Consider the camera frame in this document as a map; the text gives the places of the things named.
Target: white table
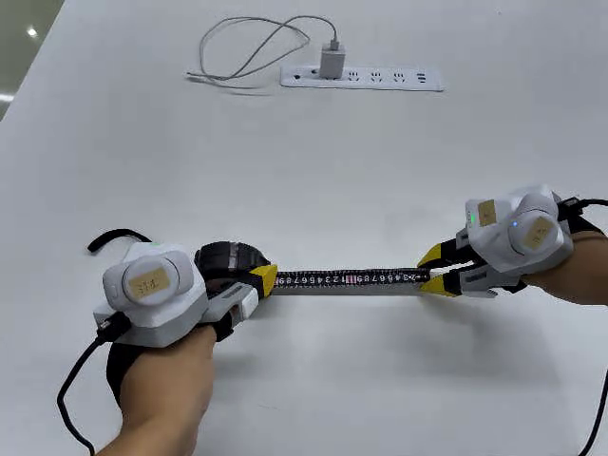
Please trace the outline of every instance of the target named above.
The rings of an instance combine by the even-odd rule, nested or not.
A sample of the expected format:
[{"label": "white table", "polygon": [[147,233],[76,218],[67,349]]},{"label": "white table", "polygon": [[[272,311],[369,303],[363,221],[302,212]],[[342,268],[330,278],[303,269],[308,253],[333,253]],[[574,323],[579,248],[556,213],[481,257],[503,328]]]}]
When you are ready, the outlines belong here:
[{"label": "white table", "polygon": [[[468,198],[539,181],[608,196],[601,2],[289,5],[66,1],[0,123],[0,453],[84,454],[54,400],[94,335],[101,274],[129,244],[88,256],[106,229],[193,251],[243,240],[284,269],[397,267],[452,237]],[[281,89],[277,67],[266,97],[185,82],[201,34],[242,13],[324,14],[351,64],[432,65],[448,90]],[[303,27],[314,43],[292,62],[328,39]],[[219,37],[210,58],[228,66],[257,31]],[[588,215],[608,228],[608,212]],[[274,297],[217,349],[197,454],[576,454],[607,325],[605,309],[530,288],[494,301]],[[97,447],[120,425],[106,350],[67,399]],[[606,452],[608,426],[594,454]]]}]

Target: measuring tape blade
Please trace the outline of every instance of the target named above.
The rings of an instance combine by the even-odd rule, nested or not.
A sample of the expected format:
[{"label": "measuring tape blade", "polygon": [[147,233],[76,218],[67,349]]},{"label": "measuring tape blade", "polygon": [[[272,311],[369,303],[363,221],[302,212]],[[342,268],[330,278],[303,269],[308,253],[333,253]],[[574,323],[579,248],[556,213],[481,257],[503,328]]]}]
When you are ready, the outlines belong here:
[{"label": "measuring tape blade", "polygon": [[429,280],[428,269],[417,268],[282,271],[273,295],[418,295]]}]

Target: sticker label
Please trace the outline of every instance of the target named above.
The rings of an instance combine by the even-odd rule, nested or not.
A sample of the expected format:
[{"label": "sticker label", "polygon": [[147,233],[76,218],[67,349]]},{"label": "sticker label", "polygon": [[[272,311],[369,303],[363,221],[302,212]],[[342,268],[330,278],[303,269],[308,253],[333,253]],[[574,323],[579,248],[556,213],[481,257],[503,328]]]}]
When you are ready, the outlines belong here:
[{"label": "sticker label", "polygon": [[170,283],[167,272],[158,268],[129,280],[129,288],[136,299],[141,299],[169,288]]},{"label": "sticker label", "polygon": [[477,206],[477,212],[479,213],[479,226],[482,228],[496,223],[496,206],[494,205],[494,199],[480,202]]},{"label": "sticker label", "polygon": [[523,238],[523,245],[528,249],[537,250],[542,242],[553,229],[553,223],[543,217],[538,217],[528,233]]}]

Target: power strip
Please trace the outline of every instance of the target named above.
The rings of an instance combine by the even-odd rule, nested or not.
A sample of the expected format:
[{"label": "power strip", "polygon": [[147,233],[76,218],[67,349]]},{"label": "power strip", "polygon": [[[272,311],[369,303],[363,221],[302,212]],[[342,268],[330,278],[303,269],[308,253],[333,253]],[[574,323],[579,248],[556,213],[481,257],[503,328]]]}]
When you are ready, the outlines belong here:
[{"label": "power strip", "polygon": [[376,90],[445,90],[439,72],[425,68],[345,67],[340,79],[322,79],[318,66],[282,66],[284,87],[367,88]]}]

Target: black wrist strap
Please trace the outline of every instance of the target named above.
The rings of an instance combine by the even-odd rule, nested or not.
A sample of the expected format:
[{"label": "black wrist strap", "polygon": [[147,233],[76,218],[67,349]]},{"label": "black wrist strap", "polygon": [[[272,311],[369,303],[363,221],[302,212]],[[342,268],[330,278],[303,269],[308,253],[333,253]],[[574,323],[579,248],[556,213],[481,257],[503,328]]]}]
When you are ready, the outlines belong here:
[{"label": "black wrist strap", "polygon": [[144,352],[147,352],[147,347],[138,347],[137,345],[112,344],[110,353],[107,356],[107,366],[105,368],[105,379],[112,389],[114,399],[120,406],[121,404],[121,385],[123,384],[124,376],[135,360]]},{"label": "black wrist strap", "polygon": [[571,235],[580,233],[581,231],[594,231],[602,235],[604,234],[596,225],[578,215],[568,218],[568,226],[570,227]]},{"label": "black wrist strap", "polygon": [[216,342],[221,342],[234,332],[232,329],[232,316],[230,313],[227,313],[220,321],[216,321],[215,323],[199,323],[197,328],[203,326],[211,326],[216,330]]}]

